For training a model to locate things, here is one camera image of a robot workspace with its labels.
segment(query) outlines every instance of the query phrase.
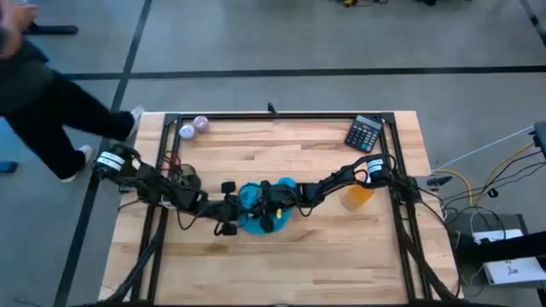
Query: blue plastic object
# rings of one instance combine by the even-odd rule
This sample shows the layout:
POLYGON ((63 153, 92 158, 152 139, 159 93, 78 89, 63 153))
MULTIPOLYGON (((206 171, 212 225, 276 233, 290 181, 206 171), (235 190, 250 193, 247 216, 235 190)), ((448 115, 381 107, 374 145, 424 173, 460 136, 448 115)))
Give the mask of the blue plastic object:
MULTIPOLYGON (((285 184, 289 187, 295 187, 296 182, 292 178, 283 177, 279 179, 277 184, 285 184)), ((244 208, 251 208, 252 205, 258 200, 262 191, 259 187, 259 184, 256 182, 249 182, 241 187, 239 190, 239 200, 244 208)), ((277 218, 276 214, 271 214, 273 219, 273 232, 281 230, 288 222, 288 219, 292 215, 292 211, 283 211, 281 218, 277 218)), ((267 233, 259 226, 259 219, 253 219, 247 216, 240 216, 238 220, 240 225, 244 225, 245 229, 249 234, 252 235, 267 235, 267 233)))

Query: yellow cable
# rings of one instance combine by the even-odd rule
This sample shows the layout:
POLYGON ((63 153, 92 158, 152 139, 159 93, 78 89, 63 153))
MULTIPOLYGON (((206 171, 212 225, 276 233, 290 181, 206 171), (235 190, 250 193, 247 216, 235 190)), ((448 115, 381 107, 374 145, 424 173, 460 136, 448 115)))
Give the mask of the yellow cable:
MULTIPOLYGON (((491 179, 493 179, 493 177, 495 176, 495 173, 498 171, 498 169, 500 169, 501 167, 505 166, 506 164, 510 163, 510 161, 512 161, 513 159, 515 159, 517 156, 519 156, 520 154, 524 153, 527 149, 533 147, 534 144, 531 143, 529 145, 526 145, 525 147, 523 147, 522 149, 518 150, 517 152, 515 152, 514 154, 512 154, 510 157, 506 158, 503 162, 499 163, 499 165, 497 165, 493 171, 491 171, 489 173, 489 176, 487 177, 487 180, 485 180, 485 183, 484 183, 484 187, 486 187, 487 185, 489 185, 491 183, 491 179)), ((476 200, 476 205, 479 204, 479 202, 481 201, 481 198, 483 197, 483 194, 480 194, 478 196, 478 199, 476 200)))
POLYGON ((467 186, 468 202, 470 203, 471 206, 474 206, 473 198, 472 198, 472 188, 471 188, 472 186, 470 185, 470 182, 467 180, 467 178, 465 176, 463 176, 460 172, 453 171, 453 170, 437 170, 436 172, 443 172, 443 173, 455 175, 455 176, 461 178, 461 180, 464 182, 464 185, 467 186))

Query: calculator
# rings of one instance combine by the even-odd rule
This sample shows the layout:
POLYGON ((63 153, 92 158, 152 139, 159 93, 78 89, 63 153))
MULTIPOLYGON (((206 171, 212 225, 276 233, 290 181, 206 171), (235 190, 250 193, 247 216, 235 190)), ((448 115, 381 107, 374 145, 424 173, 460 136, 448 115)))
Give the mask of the calculator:
POLYGON ((382 124, 370 117, 358 115, 352 122, 345 144, 370 153, 377 142, 382 124))

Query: black pants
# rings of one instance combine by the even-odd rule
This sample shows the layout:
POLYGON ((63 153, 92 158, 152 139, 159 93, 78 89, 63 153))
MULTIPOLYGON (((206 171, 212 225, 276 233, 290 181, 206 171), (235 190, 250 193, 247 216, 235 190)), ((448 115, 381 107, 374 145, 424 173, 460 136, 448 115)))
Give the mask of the black pants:
POLYGON ((124 141, 134 119, 129 112, 110 113, 95 97, 60 74, 34 102, 6 115, 20 139, 60 178, 85 165, 62 126, 124 141))

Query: calculator display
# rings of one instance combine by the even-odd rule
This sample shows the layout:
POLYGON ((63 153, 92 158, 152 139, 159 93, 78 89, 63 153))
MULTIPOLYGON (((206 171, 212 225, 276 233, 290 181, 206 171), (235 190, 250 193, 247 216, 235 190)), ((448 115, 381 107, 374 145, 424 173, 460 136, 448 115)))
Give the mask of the calculator display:
POLYGON ((357 121, 363 123, 363 124, 366 124, 366 125, 369 125, 369 126, 372 126, 376 129, 381 129, 381 124, 374 121, 374 120, 371 120, 371 119, 366 119, 364 116, 361 116, 361 115, 358 115, 357 116, 357 121))

